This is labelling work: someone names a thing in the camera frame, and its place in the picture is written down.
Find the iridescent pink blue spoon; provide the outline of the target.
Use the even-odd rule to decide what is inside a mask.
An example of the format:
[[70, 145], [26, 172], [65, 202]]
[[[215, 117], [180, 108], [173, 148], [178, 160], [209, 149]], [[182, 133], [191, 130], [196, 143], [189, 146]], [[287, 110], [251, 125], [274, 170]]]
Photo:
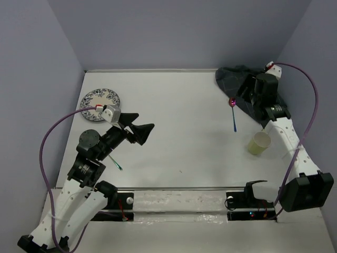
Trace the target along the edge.
[[234, 113], [234, 107], [236, 106], [236, 99], [235, 98], [229, 98], [229, 106], [232, 109], [232, 119], [233, 119], [234, 132], [237, 132], [236, 121], [235, 121], [235, 113]]

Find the dark checked cloth napkin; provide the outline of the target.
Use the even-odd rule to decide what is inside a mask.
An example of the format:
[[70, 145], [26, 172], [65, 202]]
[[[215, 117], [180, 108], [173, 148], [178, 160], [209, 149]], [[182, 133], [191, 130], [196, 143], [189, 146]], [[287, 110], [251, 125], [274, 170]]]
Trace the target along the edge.
[[265, 73], [263, 69], [251, 69], [245, 65], [236, 67], [221, 67], [215, 72], [215, 80], [220, 90], [229, 98], [236, 99], [236, 105], [250, 116], [254, 121], [265, 127], [269, 121], [276, 121], [278, 118], [290, 119], [291, 115], [284, 100], [278, 93], [276, 103], [261, 110], [254, 110], [250, 99], [237, 98], [236, 93], [248, 75], [255, 77]]

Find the iridescent green fork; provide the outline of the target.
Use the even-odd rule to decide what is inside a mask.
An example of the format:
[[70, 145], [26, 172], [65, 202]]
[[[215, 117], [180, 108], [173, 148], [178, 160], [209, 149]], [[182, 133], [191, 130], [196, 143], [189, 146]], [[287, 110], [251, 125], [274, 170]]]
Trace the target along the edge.
[[115, 166], [120, 170], [123, 171], [123, 168], [113, 159], [113, 157], [109, 154], [108, 157], [113, 161]]

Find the blue floral plate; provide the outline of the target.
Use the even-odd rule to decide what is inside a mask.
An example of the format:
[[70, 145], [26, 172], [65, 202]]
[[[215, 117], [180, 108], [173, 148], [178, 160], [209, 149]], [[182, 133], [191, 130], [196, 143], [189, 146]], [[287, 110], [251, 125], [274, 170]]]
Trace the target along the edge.
[[[108, 105], [114, 104], [118, 107], [121, 105], [121, 100], [119, 95], [111, 90], [106, 88], [95, 89], [87, 93], [80, 102], [80, 109], [88, 108], [88, 107], [95, 107], [97, 104], [100, 105]], [[82, 111], [81, 115], [93, 122], [101, 122], [104, 119], [101, 117], [101, 113], [96, 112], [94, 110], [86, 110]]]

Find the pale green mug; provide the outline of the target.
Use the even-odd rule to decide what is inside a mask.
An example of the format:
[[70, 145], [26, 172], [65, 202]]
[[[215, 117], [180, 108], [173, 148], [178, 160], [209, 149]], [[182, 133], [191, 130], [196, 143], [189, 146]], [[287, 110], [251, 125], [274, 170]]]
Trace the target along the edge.
[[259, 131], [249, 141], [247, 150], [252, 155], [261, 155], [271, 144], [271, 137], [265, 131]]

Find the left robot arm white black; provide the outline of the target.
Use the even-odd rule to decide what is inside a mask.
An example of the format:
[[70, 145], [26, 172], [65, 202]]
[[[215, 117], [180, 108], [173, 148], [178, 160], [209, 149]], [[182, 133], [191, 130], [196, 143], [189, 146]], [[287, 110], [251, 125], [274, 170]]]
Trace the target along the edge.
[[117, 187], [100, 180], [102, 163], [124, 140], [143, 145], [155, 127], [153, 123], [134, 125], [137, 113], [114, 113], [103, 109], [111, 127], [104, 135], [89, 129], [81, 133], [77, 156], [57, 198], [49, 194], [51, 209], [41, 223], [17, 245], [25, 252], [70, 252], [74, 239], [81, 240], [94, 216], [118, 200]]

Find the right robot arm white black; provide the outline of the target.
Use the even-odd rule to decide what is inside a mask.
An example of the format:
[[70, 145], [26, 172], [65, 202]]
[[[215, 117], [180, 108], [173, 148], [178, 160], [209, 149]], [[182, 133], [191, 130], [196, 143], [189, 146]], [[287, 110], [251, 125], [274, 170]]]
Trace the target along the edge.
[[265, 180], [248, 182], [242, 200], [249, 207], [256, 206], [261, 200], [279, 203], [286, 212], [322, 207], [334, 179], [312, 161], [303, 146], [303, 139], [293, 127], [287, 107], [277, 100], [280, 76], [280, 73], [270, 71], [250, 74], [237, 93], [252, 106], [253, 114], [263, 128], [248, 143], [249, 153], [260, 155], [273, 144], [287, 166], [280, 187]]

